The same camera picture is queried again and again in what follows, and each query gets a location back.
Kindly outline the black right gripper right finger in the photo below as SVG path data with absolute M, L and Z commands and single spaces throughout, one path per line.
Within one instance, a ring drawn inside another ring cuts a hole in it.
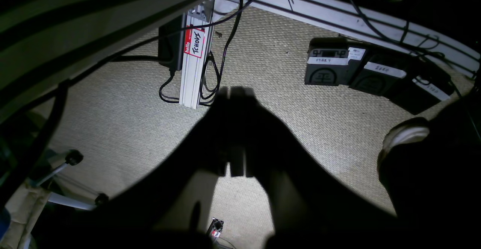
M 397 236 L 397 218 L 319 165 L 290 129 L 260 105 L 252 89 L 231 88 L 230 101 L 246 173 L 256 178 L 269 199 L 275 233 L 267 249 Z

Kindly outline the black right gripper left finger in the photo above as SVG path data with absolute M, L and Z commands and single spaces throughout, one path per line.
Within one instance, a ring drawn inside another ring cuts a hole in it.
M 98 249 L 213 249 L 206 230 L 218 178 L 245 174 L 239 139 L 244 88 L 222 88 L 170 156 L 130 189 L 96 208 Z

